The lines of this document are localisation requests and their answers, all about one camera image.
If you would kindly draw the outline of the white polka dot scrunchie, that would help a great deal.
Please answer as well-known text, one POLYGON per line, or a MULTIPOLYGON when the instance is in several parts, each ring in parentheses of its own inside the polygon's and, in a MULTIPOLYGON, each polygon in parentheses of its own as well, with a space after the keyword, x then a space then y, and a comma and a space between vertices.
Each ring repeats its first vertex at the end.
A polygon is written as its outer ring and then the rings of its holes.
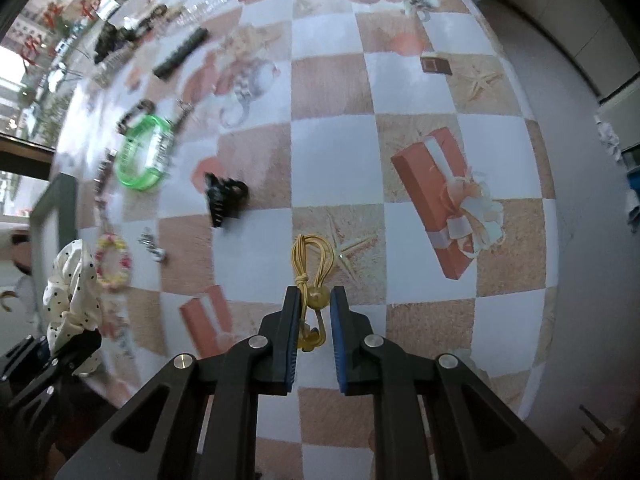
POLYGON ((97 276, 88 244, 79 238, 55 257, 42 294, 49 318, 47 341, 54 358, 76 336, 100 329, 103 309, 97 276))

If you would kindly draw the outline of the black small claw clip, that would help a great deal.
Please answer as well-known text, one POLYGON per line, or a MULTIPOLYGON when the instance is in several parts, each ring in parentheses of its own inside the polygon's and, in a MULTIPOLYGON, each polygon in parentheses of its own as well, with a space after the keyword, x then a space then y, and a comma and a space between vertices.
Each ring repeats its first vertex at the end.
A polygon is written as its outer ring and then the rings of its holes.
POLYGON ((236 218, 248 200, 248 186, 239 180, 204 174, 205 195, 212 227, 221 228, 224 220, 236 218))

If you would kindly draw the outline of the green translucent bangle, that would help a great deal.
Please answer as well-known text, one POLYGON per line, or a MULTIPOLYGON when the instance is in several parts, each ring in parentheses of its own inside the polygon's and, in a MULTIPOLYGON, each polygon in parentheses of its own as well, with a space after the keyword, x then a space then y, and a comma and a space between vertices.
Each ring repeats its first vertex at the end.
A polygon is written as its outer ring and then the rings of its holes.
POLYGON ((116 155, 114 170, 119 183, 140 192, 154 188, 166 172, 174 139, 167 119, 144 115, 127 130, 116 155))

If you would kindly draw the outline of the small silver earring charm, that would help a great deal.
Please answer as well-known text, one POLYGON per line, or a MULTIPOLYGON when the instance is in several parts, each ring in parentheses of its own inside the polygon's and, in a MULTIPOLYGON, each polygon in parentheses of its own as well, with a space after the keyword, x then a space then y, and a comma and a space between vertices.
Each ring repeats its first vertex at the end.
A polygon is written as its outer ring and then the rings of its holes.
POLYGON ((138 242, 149 252, 155 262, 162 263, 166 259, 166 250, 161 248, 150 229, 145 229, 138 238, 138 242))

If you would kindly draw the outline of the grey shallow tray box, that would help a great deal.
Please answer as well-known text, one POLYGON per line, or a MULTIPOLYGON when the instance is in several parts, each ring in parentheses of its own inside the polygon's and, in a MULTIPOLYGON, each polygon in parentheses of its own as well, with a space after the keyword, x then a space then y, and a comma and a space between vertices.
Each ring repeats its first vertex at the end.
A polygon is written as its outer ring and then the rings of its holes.
POLYGON ((58 252, 77 238, 78 181, 58 174, 44 190, 29 217, 32 261, 51 263, 58 252))

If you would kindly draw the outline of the checkered patterned tablecloth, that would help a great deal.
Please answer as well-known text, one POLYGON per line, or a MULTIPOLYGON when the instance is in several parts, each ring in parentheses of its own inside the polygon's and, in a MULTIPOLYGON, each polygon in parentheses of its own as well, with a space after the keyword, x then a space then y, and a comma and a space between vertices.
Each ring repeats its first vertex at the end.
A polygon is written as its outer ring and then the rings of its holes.
POLYGON ((379 334, 434 358, 452 352, 520 417, 544 372, 558 284, 555 192, 540 127, 503 47, 472 0, 129 0, 132 25, 154 6, 214 2, 209 40, 167 80, 152 70, 186 38, 154 32, 102 89, 80 84, 56 166, 78 180, 77 225, 96 244, 94 178, 122 144, 116 125, 148 99, 192 113, 166 174, 138 192, 104 188, 126 242, 130 281, 105 294, 102 367, 88 384, 122 405, 181 352, 211 354, 256 333, 294 282, 299 234, 337 250, 329 285, 379 334), (445 128, 504 213, 503 240, 450 280, 393 166, 445 128), (248 186, 214 229, 204 174, 248 186), (145 229, 166 250, 155 262, 145 229))

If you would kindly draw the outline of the clear large claw clip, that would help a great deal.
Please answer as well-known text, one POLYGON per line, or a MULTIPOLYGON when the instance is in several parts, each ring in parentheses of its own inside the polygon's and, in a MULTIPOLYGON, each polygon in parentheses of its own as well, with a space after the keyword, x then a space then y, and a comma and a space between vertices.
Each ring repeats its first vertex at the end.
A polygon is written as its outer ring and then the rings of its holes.
POLYGON ((94 68, 91 81, 102 89, 108 88, 120 70, 132 59, 134 52, 134 47, 124 47, 107 55, 94 68))

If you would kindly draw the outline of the black rectangular hair clip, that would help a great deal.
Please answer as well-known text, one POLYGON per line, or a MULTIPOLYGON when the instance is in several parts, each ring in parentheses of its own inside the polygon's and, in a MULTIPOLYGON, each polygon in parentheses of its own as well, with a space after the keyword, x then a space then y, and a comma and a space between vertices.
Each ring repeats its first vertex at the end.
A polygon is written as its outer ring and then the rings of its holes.
POLYGON ((204 27, 199 27, 183 41, 180 46, 173 50, 165 61, 155 66, 152 73, 160 80, 166 80, 175 73, 183 62, 209 37, 209 31, 204 27))

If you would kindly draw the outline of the leopard print scrunchie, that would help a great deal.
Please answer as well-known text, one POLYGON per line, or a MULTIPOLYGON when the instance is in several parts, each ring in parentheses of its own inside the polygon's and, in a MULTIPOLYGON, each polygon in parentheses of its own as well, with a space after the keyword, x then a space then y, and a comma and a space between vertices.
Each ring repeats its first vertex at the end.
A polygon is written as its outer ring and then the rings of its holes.
POLYGON ((136 33, 126 27, 116 27, 106 22, 100 31, 94 47, 93 62, 101 63, 107 55, 137 39, 136 33))

